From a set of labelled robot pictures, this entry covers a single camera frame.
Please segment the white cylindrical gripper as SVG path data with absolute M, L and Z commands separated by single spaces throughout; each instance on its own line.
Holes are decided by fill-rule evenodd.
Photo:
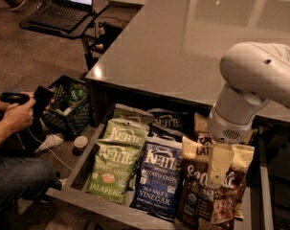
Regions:
M 208 117 L 208 132 L 218 143 L 213 144 L 209 151 L 208 186 L 212 189 L 221 187 L 234 159 L 231 145 L 242 143 L 249 135 L 251 125 L 236 125 L 223 119 L 213 107 Z

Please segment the person's left hand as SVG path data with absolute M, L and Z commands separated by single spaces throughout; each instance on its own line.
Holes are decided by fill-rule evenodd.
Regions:
M 33 123 L 33 106 L 35 99 L 30 98 L 24 104 L 11 104 L 4 115 L 6 131 L 15 133 L 29 127 Z

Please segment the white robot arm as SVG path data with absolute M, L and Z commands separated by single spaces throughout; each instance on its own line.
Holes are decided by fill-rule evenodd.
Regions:
M 232 46 L 220 60 L 225 83 L 208 118 L 215 144 L 209 155 L 208 186 L 221 187 L 257 113 L 269 102 L 290 110 L 290 47 L 278 43 L 243 42 Z

